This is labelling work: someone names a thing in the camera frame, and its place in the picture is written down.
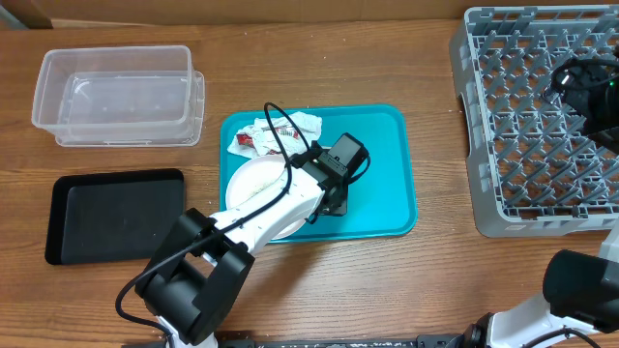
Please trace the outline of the large white dinner plate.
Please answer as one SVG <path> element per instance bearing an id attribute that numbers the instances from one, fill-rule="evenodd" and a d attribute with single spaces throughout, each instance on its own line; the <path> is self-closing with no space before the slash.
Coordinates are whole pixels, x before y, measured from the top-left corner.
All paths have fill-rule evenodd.
<path id="1" fill-rule="evenodd" d="M 225 192 L 225 208 L 234 209 L 249 200 L 251 206 L 241 213 L 241 217 L 245 217 L 280 194 L 286 182 L 287 170 L 281 155 L 251 159 L 241 165 L 231 177 Z M 228 232 L 226 236 L 234 242 L 253 242 L 259 231 L 253 225 L 259 222 L 264 226 L 267 222 L 283 218 L 284 209 L 288 207 L 292 207 L 292 204 L 282 198 L 266 212 L 252 218 L 242 228 Z"/>

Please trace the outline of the white napkin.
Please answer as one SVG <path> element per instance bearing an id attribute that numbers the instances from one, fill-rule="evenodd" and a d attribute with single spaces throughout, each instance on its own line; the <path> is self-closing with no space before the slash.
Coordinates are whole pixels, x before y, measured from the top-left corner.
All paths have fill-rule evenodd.
<path id="1" fill-rule="evenodd" d="M 300 111 L 290 114 L 290 118 L 297 129 L 285 117 L 272 118 L 272 124 L 285 152 L 288 155 L 302 154 L 313 141 L 320 138 L 323 120 L 318 116 Z M 239 145 L 236 140 L 238 133 L 250 135 L 254 147 Z M 267 155 L 280 154 L 281 149 L 267 120 L 265 118 L 254 118 L 251 124 L 233 133 L 227 152 L 252 160 Z"/>

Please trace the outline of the red sauce packet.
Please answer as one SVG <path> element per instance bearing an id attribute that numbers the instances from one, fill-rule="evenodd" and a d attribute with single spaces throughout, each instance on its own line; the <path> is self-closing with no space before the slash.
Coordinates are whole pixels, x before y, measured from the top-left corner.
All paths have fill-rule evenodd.
<path id="1" fill-rule="evenodd" d="M 238 144 L 241 146 L 246 146 L 246 147 L 251 147 L 251 148 L 254 147 L 252 137 L 246 133 L 238 133 L 236 135 L 236 140 Z"/>

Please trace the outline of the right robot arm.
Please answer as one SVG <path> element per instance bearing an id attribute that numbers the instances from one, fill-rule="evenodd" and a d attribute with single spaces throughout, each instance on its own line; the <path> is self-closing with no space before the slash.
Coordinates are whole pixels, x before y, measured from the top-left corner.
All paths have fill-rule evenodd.
<path id="1" fill-rule="evenodd" d="M 492 174 L 480 164 L 469 182 L 490 192 L 474 214 L 507 218 L 532 210 L 532 220 L 504 227 L 491 222 L 486 236 L 510 231 L 546 235 L 571 225 L 608 230 L 598 255 L 567 249 L 550 260 L 540 294 L 508 311 L 489 313 L 450 341 L 452 347 L 549 347 L 571 336 L 590 341 L 593 334 L 618 329 L 618 160 L 594 159 L 596 145 L 618 151 L 618 63 L 571 58 L 553 70 L 549 92 L 573 108 L 578 119 L 559 132 L 556 119 L 540 125 L 541 113 L 502 106 L 500 124 L 486 144 L 491 161 L 505 167 Z"/>

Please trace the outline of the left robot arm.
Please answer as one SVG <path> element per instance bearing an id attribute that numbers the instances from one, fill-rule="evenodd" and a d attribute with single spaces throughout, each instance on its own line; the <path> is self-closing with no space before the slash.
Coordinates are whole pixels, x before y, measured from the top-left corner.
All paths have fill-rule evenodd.
<path id="1" fill-rule="evenodd" d="M 226 211 L 183 213 L 144 271 L 127 284 L 144 301 L 167 347 L 214 347 L 254 255 L 288 226 L 341 216 L 348 187 L 367 169 L 368 150 L 347 137 L 330 149 L 312 144 L 284 160 L 267 188 Z"/>

